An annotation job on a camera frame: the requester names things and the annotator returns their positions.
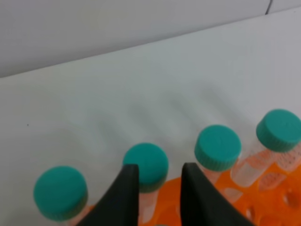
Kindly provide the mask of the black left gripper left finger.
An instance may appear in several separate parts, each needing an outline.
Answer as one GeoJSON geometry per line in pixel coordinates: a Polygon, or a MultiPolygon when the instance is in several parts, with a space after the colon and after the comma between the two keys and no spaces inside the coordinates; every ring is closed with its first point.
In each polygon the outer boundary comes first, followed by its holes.
{"type": "Polygon", "coordinates": [[[126,164],[105,195],[78,225],[136,226],[138,216],[139,168],[136,164],[126,164]]]}

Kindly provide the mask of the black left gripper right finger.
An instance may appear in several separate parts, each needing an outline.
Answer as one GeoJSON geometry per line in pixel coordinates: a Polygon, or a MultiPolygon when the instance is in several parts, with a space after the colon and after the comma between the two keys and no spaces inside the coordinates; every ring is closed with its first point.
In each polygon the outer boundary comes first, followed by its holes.
{"type": "Polygon", "coordinates": [[[183,226],[252,226],[211,184],[196,163],[185,163],[181,175],[183,226]]]}

